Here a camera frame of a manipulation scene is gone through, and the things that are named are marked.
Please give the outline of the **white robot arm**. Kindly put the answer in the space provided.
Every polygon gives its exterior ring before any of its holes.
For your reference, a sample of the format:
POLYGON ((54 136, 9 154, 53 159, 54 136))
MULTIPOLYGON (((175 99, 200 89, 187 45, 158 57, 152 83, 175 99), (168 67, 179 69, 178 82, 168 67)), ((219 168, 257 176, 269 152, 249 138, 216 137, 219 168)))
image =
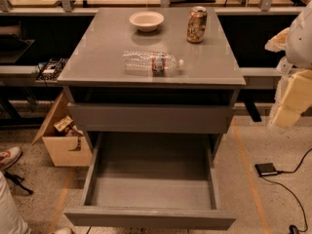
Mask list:
POLYGON ((269 115, 269 128, 281 132, 292 127, 312 105, 312 1, 290 27, 266 43, 265 49, 286 54, 276 67, 282 78, 269 115))

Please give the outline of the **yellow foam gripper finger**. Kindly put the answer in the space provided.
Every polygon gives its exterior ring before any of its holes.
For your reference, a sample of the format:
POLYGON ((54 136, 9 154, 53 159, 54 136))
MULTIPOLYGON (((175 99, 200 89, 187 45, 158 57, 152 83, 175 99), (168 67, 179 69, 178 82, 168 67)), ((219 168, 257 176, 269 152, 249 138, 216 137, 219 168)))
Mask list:
POLYGON ((270 129, 288 129, 312 106, 312 70, 302 69, 283 76, 269 114, 270 129))

